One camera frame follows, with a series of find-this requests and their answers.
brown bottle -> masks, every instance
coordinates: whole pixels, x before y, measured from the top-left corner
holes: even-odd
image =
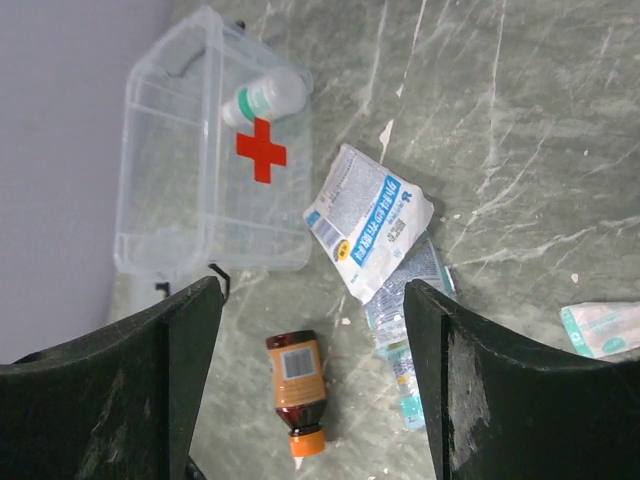
[[[306,457],[322,452],[320,417],[327,406],[327,392],[315,332],[276,335],[266,343],[273,365],[276,413],[291,428],[291,453]]]

bottle cap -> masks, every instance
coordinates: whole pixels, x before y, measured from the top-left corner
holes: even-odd
[[[294,457],[308,457],[324,451],[324,432],[308,433],[289,437],[291,453]]]

plastic box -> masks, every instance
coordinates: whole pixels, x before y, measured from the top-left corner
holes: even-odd
[[[123,273],[171,281],[215,261],[225,268],[293,270],[311,253],[302,218],[310,203],[311,107],[271,123],[287,166],[271,183],[236,154],[221,119],[236,90],[292,65],[209,7],[174,26],[127,81],[115,261]]]

white bottle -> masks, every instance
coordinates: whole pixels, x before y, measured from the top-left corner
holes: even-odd
[[[297,72],[278,67],[243,85],[222,107],[222,118],[231,127],[253,125],[255,117],[277,120],[298,113],[307,103],[307,88]]]

red cross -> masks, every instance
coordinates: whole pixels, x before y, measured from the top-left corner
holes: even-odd
[[[238,133],[236,153],[253,159],[256,182],[271,183],[271,165],[286,167],[287,149],[271,143],[271,124],[266,120],[256,118],[254,132],[254,137]]]

